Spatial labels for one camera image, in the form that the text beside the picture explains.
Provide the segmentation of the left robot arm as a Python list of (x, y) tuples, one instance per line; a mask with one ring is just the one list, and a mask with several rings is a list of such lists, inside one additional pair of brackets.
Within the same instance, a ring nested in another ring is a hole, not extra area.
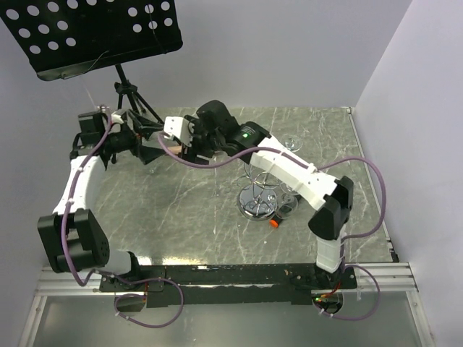
[(70, 173), (64, 193), (50, 215), (39, 218), (37, 228), (49, 265), (55, 273), (71, 273), (80, 286), (88, 282), (79, 273), (117, 275), (128, 291), (140, 287), (143, 273), (133, 252), (113, 250), (93, 208), (108, 165), (116, 155), (130, 152), (143, 164), (162, 156), (162, 150), (143, 140), (163, 129), (132, 110), (103, 110), (78, 116), (80, 132), (69, 154)]

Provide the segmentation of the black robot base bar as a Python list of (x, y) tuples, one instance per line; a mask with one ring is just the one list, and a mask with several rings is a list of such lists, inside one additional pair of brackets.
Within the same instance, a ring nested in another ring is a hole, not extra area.
[(142, 265), (135, 276), (126, 276), (126, 283), (104, 276), (103, 293), (136, 293), (147, 296), (148, 308), (167, 307), (180, 303), (193, 304), (257, 304), (290, 303), (311, 305), (313, 295), (356, 289), (353, 269), (327, 273), (312, 263), (256, 265)]

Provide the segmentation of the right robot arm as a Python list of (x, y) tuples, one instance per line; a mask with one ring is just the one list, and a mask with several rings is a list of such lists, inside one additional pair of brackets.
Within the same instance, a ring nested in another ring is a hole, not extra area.
[(308, 228), (318, 243), (318, 284), (331, 288), (340, 281), (345, 225), (354, 197), (350, 178), (323, 173), (253, 121), (240, 124), (218, 100), (199, 107), (195, 116), (166, 117), (158, 142), (166, 154), (186, 166), (218, 168), (240, 159), (288, 185), (315, 211)]

